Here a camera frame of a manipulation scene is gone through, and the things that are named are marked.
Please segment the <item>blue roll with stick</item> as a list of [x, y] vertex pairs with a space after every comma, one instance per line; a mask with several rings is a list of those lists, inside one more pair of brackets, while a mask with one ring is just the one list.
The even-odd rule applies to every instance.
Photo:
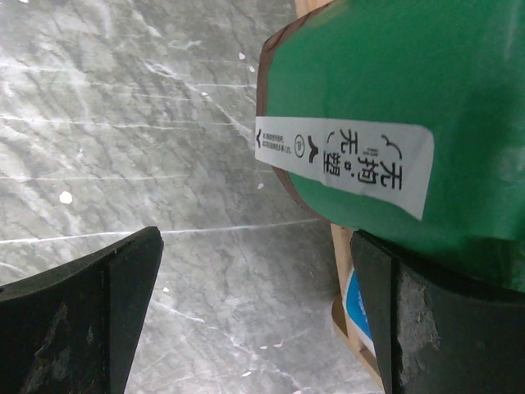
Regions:
[[345, 285], [343, 307], [349, 317], [349, 321], [356, 330], [358, 338], [369, 351], [375, 353], [372, 334], [358, 285], [357, 273], [354, 268], [350, 269], [349, 277]]

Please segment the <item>green roll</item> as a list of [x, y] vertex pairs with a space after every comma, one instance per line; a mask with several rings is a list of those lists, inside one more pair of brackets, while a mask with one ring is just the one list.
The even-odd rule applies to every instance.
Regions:
[[276, 32], [255, 156], [293, 198], [524, 288], [524, 4], [335, 1]]

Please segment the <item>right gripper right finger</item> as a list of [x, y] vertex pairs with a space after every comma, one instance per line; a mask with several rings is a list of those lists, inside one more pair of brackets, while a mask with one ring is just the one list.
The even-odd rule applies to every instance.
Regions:
[[524, 294], [356, 231], [351, 252], [387, 393], [524, 391]]

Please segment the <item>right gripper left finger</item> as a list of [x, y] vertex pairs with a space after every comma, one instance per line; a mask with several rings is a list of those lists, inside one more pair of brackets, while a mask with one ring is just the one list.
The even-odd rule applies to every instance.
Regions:
[[3, 393], [123, 393], [163, 240], [145, 227], [1, 287]]

